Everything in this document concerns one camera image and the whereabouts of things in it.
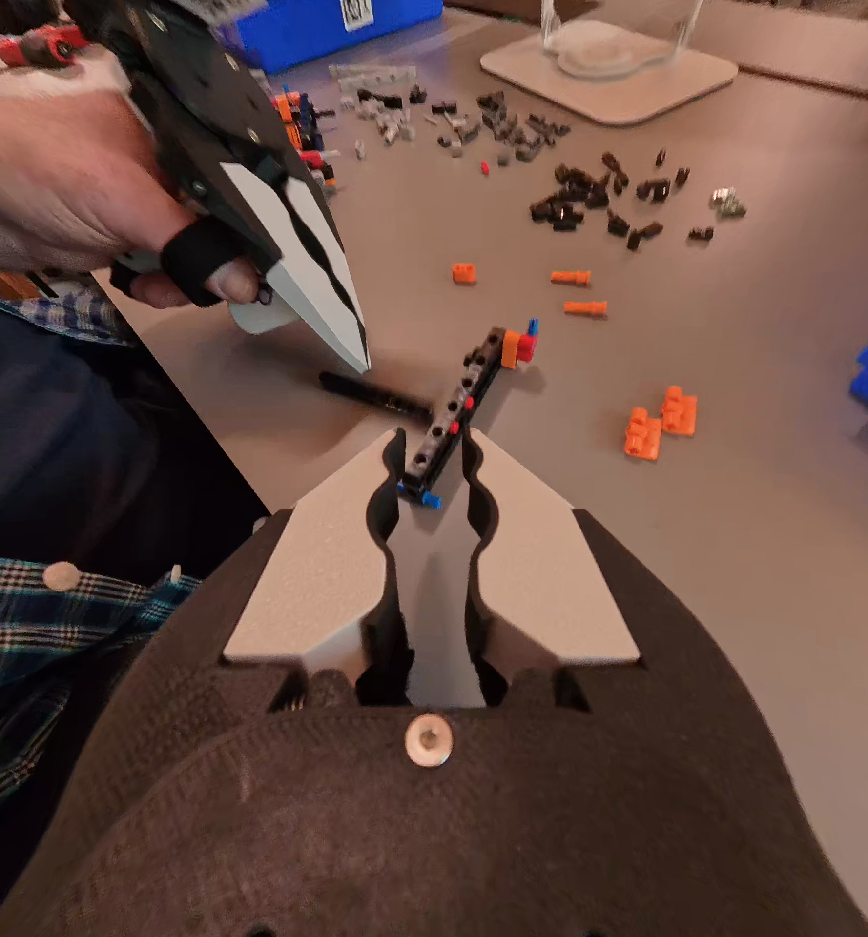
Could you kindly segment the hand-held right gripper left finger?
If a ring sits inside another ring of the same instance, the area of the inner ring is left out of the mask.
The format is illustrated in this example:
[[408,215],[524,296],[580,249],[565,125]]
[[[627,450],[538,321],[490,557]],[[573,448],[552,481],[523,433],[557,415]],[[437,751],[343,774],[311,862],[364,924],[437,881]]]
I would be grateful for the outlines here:
[[384,432],[292,507],[222,652],[311,678],[342,673],[361,703],[408,702],[414,652],[389,539],[406,434]]

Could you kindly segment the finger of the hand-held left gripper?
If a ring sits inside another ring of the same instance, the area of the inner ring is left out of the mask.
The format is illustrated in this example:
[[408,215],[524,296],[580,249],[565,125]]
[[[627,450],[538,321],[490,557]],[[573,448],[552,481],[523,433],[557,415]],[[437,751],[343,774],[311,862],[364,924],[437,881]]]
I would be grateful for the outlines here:
[[367,373],[365,321],[350,268],[310,188],[288,177],[276,189],[240,164],[221,168],[280,252],[264,273],[270,300],[229,304],[235,323],[264,334],[300,320],[354,371]]
[[317,194],[289,176],[281,194],[296,243],[284,248],[286,300],[337,355],[370,353],[351,270]]

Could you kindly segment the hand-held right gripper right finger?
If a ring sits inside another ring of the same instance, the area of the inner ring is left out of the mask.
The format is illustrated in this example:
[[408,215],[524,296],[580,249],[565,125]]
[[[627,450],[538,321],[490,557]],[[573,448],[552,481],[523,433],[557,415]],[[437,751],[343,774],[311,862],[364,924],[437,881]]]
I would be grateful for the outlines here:
[[548,673],[567,705],[584,667],[641,660],[587,536],[589,515],[477,429],[464,433],[467,519],[478,541],[465,604],[469,657],[487,707],[498,707],[516,678]]

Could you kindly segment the black lego axle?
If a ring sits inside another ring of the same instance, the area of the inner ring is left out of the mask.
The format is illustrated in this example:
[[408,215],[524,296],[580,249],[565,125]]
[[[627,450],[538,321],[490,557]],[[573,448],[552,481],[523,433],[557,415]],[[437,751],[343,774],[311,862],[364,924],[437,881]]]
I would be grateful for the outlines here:
[[432,403],[403,392],[329,371],[320,372],[318,381],[325,392],[365,406],[390,411],[426,426],[430,426],[435,419]]

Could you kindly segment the black lego beam assembly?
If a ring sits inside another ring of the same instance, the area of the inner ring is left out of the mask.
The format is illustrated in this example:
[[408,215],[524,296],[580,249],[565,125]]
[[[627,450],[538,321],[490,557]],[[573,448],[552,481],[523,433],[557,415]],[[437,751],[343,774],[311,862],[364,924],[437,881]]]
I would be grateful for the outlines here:
[[398,484],[398,493],[402,498],[428,508],[440,508],[440,498],[433,493],[433,488],[459,444],[463,431],[471,423],[500,370],[515,370],[517,365],[527,364],[533,359],[539,325],[538,319],[530,319],[522,334],[495,327],[465,356],[458,383],[446,403],[436,411],[413,458],[406,462]]

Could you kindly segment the orange and black lego assembly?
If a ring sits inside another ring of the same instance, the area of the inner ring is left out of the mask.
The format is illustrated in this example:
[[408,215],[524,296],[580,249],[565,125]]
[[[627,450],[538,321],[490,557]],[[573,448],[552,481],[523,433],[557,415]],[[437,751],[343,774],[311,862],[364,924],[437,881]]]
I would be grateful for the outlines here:
[[325,141],[326,133],[336,128],[336,110],[316,107],[307,93],[291,90],[286,84],[280,92],[271,95],[270,100],[291,146],[304,161],[318,188],[325,195],[336,193],[334,159],[338,159],[341,152]]

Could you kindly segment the pile of light grey lego pieces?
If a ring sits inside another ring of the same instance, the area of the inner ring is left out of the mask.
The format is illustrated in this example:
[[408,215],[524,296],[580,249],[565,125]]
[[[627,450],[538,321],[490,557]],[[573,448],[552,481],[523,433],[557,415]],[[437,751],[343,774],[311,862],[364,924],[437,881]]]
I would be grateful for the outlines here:
[[362,131],[374,130],[383,148],[398,144],[413,145],[418,128],[413,121],[409,101],[404,95],[370,87],[345,89],[339,97],[340,110],[352,117]]

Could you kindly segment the red lego car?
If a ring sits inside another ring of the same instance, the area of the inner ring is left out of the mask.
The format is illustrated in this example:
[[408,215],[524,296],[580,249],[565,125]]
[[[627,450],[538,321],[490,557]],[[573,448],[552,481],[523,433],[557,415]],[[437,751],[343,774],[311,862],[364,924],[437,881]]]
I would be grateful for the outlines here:
[[0,62],[61,70],[89,46],[61,1],[0,1]]

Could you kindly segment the long grey lego plate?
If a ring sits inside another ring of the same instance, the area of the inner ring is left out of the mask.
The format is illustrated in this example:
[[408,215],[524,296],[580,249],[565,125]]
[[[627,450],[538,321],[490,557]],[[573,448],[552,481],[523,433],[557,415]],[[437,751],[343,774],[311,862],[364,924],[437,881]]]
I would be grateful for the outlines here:
[[417,79],[415,64],[330,64],[328,72],[343,92],[411,85]]

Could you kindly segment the orange lego hinge brick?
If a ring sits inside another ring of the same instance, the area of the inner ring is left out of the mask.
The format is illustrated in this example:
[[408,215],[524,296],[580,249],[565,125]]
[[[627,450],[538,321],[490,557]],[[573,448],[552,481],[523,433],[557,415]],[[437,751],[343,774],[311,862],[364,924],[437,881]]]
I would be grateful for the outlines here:
[[667,387],[661,407],[662,431],[682,437],[694,437],[697,429],[698,397],[686,394],[679,385]]
[[651,416],[643,407],[634,407],[625,430],[623,452],[626,456],[656,462],[660,453],[662,418]]

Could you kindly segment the pile of dark grey lego pieces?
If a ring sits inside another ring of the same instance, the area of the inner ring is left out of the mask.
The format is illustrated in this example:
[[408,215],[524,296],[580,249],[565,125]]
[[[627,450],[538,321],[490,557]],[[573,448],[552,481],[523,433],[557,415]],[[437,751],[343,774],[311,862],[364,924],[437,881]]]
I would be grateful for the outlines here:
[[431,123],[446,123],[447,131],[438,137],[438,145],[452,158],[461,158],[481,136],[490,135],[500,147],[495,159],[498,166],[505,166],[512,159],[532,163],[572,132],[568,123],[552,121],[534,112],[521,120],[509,110],[503,91],[477,98],[476,107],[476,113],[461,113],[455,100],[435,100],[424,114]]

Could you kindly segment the pile of black lego pieces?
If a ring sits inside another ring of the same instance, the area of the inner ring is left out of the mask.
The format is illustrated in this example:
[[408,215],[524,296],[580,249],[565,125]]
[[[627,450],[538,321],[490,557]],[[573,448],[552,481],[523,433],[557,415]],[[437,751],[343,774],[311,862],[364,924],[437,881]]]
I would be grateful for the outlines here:
[[[557,189],[529,206],[530,217],[535,224],[548,225],[557,232],[576,232],[587,213],[605,212],[606,232],[622,240],[627,250],[637,252],[643,242],[662,233],[663,225],[653,220],[641,228],[634,228],[627,218],[614,210],[611,196],[620,197],[626,193],[631,180],[611,151],[602,153],[601,162],[605,172],[599,177],[577,166],[558,164],[554,172]],[[644,178],[636,184],[636,198],[644,204],[664,204],[673,190],[684,187],[689,175],[690,170],[681,167],[674,177]],[[710,244],[715,235],[716,229],[712,226],[691,228],[686,241]]]

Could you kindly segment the person's left hand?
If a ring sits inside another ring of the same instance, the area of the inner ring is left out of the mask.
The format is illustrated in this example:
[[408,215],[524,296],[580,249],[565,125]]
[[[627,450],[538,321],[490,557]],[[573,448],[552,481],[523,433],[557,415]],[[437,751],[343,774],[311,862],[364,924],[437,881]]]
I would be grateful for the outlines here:
[[194,219],[122,95],[0,98],[0,272],[100,271]]

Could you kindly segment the blue bin with printed tag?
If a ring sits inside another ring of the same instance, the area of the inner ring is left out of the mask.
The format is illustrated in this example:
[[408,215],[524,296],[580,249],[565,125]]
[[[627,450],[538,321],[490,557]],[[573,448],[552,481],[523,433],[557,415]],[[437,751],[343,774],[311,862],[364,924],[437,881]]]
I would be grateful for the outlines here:
[[253,67],[279,74],[442,15],[442,1],[272,1],[225,31]]

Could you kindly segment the dark pants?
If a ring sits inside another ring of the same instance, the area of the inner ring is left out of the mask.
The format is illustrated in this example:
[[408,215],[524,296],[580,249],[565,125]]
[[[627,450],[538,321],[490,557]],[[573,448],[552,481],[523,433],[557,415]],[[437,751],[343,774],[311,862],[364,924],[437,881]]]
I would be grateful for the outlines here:
[[142,346],[0,311],[0,557],[149,586],[205,577],[267,515]]

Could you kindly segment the plaid shirt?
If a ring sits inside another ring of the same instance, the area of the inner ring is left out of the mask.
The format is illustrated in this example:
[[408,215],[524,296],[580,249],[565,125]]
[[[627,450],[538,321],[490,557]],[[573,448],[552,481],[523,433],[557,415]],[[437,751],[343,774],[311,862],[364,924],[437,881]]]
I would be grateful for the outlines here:
[[[139,346],[99,287],[55,300],[0,298],[0,311],[74,341]],[[151,635],[198,584],[177,565],[143,586],[68,561],[0,557],[0,813],[38,767],[80,661]]]

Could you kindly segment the clear plastic stand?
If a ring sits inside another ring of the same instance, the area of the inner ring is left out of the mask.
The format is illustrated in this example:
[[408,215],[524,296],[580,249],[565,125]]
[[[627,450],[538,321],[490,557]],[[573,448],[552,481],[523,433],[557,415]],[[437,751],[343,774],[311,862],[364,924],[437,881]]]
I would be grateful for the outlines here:
[[685,52],[704,2],[578,2],[583,13],[569,20],[563,18],[565,5],[540,3],[543,52],[571,77],[609,81]]

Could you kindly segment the white stand base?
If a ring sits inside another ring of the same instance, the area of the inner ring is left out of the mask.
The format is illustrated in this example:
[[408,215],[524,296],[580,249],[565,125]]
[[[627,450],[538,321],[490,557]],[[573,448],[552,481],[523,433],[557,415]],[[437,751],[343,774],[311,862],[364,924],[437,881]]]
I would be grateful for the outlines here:
[[624,79],[587,81],[562,72],[536,34],[485,53],[488,75],[607,127],[629,127],[728,87],[739,67],[689,47],[666,64]]

